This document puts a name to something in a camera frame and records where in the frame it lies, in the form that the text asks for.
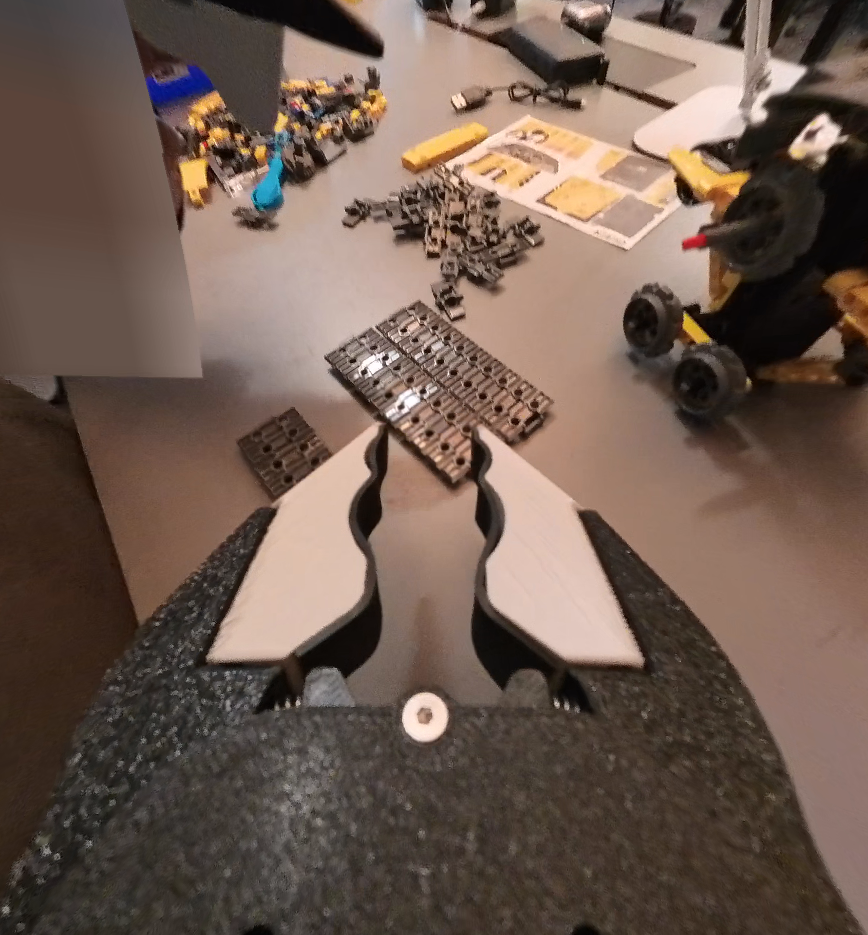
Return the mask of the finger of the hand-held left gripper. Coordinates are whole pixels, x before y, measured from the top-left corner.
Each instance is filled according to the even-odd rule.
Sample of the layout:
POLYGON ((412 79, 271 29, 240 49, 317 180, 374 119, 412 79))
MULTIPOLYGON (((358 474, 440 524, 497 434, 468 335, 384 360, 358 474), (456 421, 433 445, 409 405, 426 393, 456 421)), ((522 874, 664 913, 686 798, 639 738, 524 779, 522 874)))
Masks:
POLYGON ((341 1, 214 1, 215 5, 332 47, 382 57, 384 42, 375 28, 351 5, 341 1))

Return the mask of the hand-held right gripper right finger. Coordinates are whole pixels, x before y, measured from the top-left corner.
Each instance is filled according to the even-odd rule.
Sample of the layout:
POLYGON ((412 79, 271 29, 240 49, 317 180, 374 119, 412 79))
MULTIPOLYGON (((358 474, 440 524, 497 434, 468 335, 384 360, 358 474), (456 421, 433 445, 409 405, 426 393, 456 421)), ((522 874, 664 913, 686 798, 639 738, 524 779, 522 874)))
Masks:
POLYGON ((484 537, 475 608, 553 670, 642 670, 579 504, 485 427, 472 436, 472 476, 484 537))

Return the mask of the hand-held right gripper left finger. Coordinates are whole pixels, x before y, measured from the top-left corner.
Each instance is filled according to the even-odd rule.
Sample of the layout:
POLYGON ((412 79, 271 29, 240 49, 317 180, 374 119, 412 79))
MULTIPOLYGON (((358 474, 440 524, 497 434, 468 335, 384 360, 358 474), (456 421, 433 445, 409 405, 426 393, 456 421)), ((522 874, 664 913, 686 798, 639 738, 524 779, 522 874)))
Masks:
POLYGON ((358 672, 381 638, 377 561, 388 432, 374 424, 277 502, 216 626, 205 664, 307 675, 358 672))

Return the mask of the short dark grey track strip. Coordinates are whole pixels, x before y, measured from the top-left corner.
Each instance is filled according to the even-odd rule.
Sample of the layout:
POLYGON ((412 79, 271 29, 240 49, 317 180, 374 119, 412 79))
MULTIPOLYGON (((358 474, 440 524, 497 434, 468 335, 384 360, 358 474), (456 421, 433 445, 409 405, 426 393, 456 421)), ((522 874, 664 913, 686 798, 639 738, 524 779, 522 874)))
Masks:
POLYGON ((254 427, 237 446, 270 501, 281 499, 333 455, 294 407, 254 427))

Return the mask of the blue plastic storage bin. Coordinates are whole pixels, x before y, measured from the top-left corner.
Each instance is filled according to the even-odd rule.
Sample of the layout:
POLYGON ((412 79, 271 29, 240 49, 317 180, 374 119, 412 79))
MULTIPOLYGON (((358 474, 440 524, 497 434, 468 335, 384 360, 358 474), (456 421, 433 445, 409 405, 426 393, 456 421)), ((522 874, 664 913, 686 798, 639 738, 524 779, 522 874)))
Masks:
POLYGON ((213 82, 200 67, 182 62, 158 64, 146 77, 146 85, 151 103, 157 109, 168 108, 214 90, 213 82))

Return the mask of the pile of yellow black bricks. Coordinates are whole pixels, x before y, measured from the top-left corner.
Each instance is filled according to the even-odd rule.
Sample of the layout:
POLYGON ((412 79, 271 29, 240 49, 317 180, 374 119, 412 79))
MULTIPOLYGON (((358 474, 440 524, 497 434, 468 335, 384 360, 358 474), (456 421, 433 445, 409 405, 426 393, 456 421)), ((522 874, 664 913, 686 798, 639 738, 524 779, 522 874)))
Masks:
POLYGON ((210 187, 218 185, 230 197, 247 195, 248 202, 239 206, 251 206, 251 194, 273 157, 275 134, 286 130, 290 142, 283 150, 284 195, 286 185, 311 181, 346 155, 350 144, 374 134, 386 110, 381 75, 374 66, 360 77, 284 80, 269 133, 242 123, 217 91, 197 97, 183 126, 179 170, 184 200, 202 208, 210 187))

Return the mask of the teal brick separator tool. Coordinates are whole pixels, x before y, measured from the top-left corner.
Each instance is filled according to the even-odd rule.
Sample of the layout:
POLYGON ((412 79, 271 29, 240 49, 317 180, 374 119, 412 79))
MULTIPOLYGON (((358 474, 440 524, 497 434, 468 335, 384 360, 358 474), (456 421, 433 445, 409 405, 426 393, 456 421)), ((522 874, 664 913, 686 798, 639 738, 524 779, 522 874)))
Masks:
POLYGON ((259 212, 273 213, 283 206, 283 150, 289 142, 290 135, 286 130, 275 134, 274 153, 268 163, 267 173, 251 194, 251 204, 259 212))

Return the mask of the long yellow brick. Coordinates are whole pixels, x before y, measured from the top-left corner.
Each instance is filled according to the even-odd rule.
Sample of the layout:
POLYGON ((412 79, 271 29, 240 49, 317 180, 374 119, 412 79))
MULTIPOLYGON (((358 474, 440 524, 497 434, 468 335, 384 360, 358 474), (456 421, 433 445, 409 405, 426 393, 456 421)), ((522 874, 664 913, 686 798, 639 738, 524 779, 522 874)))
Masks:
POLYGON ((489 135, 481 123, 466 123, 430 137, 408 148, 401 155, 401 164, 413 174, 448 163, 484 142, 489 135))

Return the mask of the pile of loose track links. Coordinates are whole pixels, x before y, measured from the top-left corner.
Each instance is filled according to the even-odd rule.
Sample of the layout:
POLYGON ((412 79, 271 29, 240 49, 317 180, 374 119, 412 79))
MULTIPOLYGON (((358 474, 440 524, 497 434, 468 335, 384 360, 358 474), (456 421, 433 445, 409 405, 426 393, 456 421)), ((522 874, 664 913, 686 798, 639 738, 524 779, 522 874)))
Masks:
POLYGON ((416 242, 440 264, 443 281, 464 277, 495 289, 507 269, 545 244, 541 224, 526 215, 503 217, 498 194, 439 167, 381 199, 355 198, 342 226, 388 224, 398 242, 416 242))

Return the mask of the black power adapter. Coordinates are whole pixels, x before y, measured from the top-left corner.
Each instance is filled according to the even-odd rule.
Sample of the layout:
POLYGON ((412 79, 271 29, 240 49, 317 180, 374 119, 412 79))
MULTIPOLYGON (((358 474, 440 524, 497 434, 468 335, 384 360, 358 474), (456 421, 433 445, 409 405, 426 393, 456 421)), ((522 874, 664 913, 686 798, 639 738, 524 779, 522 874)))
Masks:
POLYGON ((559 20, 521 19, 496 37, 518 62, 547 84, 603 85, 606 81, 610 62, 604 48, 559 20))

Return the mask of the yellow black sticker sheet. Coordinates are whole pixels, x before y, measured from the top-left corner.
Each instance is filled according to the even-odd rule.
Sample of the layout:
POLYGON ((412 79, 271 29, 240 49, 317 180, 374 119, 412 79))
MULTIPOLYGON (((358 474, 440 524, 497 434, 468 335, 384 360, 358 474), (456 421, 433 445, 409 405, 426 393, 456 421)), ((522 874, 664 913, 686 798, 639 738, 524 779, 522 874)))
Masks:
POLYGON ((472 185, 623 251, 681 205, 667 164, 530 115, 449 166, 472 185))

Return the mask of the yellow black brick vehicle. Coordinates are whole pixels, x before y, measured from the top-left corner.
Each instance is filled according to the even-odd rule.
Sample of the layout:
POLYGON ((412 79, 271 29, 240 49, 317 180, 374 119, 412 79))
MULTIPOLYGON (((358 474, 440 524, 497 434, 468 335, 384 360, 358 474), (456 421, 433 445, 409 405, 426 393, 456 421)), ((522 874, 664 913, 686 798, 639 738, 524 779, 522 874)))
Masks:
POLYGON ((667 155, 707 251, 708 302, 660 283, 627 301, 637 358, 679 356, 674 404, 714 422, 753 384, 868 386, 868 76, 814 69, 739 135, 667 155))

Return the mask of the white book stand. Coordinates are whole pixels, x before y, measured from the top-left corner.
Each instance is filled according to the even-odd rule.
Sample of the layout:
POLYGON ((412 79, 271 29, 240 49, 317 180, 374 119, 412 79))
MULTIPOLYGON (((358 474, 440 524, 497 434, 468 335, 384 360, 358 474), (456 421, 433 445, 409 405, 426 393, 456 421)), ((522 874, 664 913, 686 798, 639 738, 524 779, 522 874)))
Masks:
POLYGON ((633 146, 667 160, 670 150, 737 137, 766 116, 774 95, 791 90, 803 76, 799 64, 777 62, 771 53, 772 1, 745 3, 742 78, 738 85, 714 85, 668 108, 638 129, 633 146))

